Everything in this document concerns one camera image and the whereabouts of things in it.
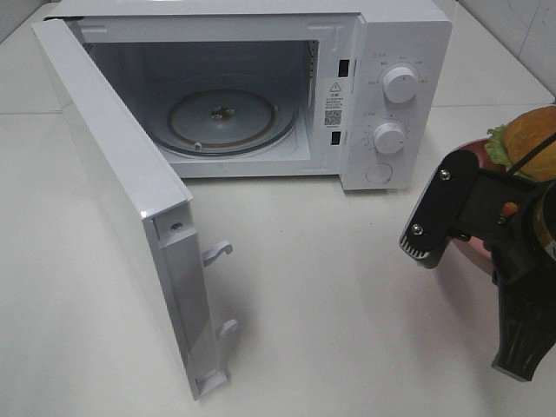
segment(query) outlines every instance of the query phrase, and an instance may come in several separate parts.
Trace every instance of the burger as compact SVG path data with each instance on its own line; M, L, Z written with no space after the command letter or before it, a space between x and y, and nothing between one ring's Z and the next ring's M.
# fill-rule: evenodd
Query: burger
M556 133L556 105L524 113L508 125L489 129L485 150L494 163L511 168L547 137ZM534 181L556 178L556 142L550 144L524 165L518 175Z

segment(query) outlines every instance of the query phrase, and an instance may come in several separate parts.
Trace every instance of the white table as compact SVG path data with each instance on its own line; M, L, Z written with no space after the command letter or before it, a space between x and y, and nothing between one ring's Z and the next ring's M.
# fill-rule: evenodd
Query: white table
M242 324L231 382L193 402L91 197L29 26L15 32L0 45L0 415L553 415L554 352L528 384L489 367L488 275L454 247L435 270L397 247L446 152L553 99L459 6L450 45L411 189L188 182L202 244L235 245L207 269L212 313Z

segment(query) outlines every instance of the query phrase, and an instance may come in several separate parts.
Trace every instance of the qr code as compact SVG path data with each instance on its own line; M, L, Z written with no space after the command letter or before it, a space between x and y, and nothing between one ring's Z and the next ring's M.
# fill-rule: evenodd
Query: qr code
M341 110L326 110L324 112L324 124L326 126L338 126L341 124Z

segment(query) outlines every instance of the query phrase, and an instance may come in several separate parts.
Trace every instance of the tiled wall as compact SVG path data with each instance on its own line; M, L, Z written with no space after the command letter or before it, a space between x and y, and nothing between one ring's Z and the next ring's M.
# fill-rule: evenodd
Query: tiled wall
M2 42L23 20L48 0L1 0L0 42Z
M556 94L556 0L460 3Z

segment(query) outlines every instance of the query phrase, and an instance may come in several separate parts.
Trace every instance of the white knob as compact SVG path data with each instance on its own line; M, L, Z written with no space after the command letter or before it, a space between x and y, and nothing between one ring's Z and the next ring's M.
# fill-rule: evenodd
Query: white knob
M381 154L391 155L403 148L406 134L397 122L387 122L374 130L374 148Z
M417 94L417 74L408 67L392 68L382 78L384 94L392 103L405 103Z

